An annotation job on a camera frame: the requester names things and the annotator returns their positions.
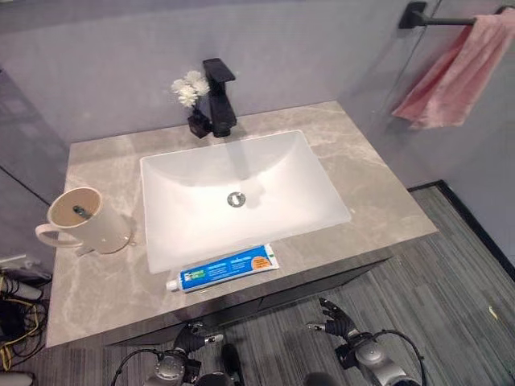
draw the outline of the floor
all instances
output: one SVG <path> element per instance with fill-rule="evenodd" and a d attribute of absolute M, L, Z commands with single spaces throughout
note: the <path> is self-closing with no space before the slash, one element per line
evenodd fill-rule
<path fill-rule="evenodd" d="M 436 187 L 413 193 L 441 231 L 324 296 L 346 310 L 363 331 L 397 328 L 426 357 L 431 385 L 515 385 L 515 283 Z M 307 331 L 323 320 L 318 296 L 258 314 L 221 330 L 234 343 L 247 386 L 301 385 L 310 372 L 327 372 L 341 385 L 366 385 L 356 369 L 344 371 L 333 349 L 338 339 Z M 397 337 L 381 341 L 405 370 L 419 377 L 410 349 Z M 19 366 L 39 386 L 109 385 L 127 347 L 52 348 Z M 220 345 L 195 357 L 202 373 L 221 368 Z M 130 360 L 118 386 L 141 386 L 153 355 Z"/>

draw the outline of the towel bar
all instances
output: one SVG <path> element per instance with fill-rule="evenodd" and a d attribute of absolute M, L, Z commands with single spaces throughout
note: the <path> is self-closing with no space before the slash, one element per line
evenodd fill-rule
<path fill-rule="evenodd" d="M 475 18 L 431 18 L 424 14 L 427 2 L 409 2 L 402 14 L 399 28 L 407 30 L 415 27 L 424 26 L 472 26 Z M 511 6 L 501 6 L 496 14 L 502 13 Z"/>

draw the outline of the beige mug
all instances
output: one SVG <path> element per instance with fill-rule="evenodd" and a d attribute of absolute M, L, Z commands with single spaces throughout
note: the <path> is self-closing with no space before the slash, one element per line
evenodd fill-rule
<path fill-rule="evenodd" d="M 83 215 L 74 208 L 83 211 Z M 37 226 L 35 234 L 52 247 L 86 245 L 99 253 L 113 253 L 129 242 L 127 221 L 91 187 L 78 187 L 60 195 L 48 209 L 47 218 L 49 224 Z M 75 240 L 52 239 L 46 232 L 65 232 Z"/>

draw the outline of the white sink basin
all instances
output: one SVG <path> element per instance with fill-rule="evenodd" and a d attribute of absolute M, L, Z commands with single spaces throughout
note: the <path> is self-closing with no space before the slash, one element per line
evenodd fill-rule
<path fill-rule="evenodd" d="M 145 157 L 141 170 L 152 273 L 351 218 L 298 130 Z"/>

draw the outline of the toothpaste cap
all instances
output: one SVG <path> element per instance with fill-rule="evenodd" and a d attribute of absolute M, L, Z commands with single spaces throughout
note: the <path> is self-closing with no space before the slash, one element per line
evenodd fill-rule
<path fill-rule="evenodd" d="M 179 283 L 176 280 L 167 281 L 167 290 L 176 291 L 179 289 Z"/>

